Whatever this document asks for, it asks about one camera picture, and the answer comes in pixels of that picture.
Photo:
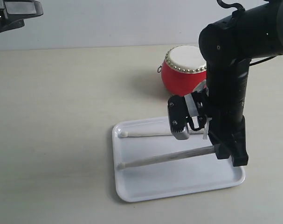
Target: white wall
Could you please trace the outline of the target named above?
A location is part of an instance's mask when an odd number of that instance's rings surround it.
[[[0,34],[0,50],[196,43],[229,15],[216,0],[40,0],[42,17]],[[263,0],[239,0],[246,9]]]

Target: beige table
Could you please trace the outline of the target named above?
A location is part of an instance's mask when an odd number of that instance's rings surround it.
[[[118,199],[111,129],[167,115],[170,48],[0,52],[0,224],[283,224],[283,56],[250,70],[241,186]]]

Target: red drum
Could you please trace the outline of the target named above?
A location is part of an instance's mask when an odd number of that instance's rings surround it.
[[[207,64],[198,47],[182,45],[167,52],[158,72],[168,91],[185,96],[206,79]]]

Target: white drumhead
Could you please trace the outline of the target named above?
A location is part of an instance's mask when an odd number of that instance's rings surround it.
[[[183,45],[173,48],[168,54],[168,60],[181,70],[197,70],[206,66],[200,49],[195,46]]]

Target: drumhead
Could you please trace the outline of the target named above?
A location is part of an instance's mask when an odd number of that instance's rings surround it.
[[[199,73],[206,70],[206,61],[196,46],[183,45],[171,49],[166,55],[166,62],[173,69],[181,72]]]

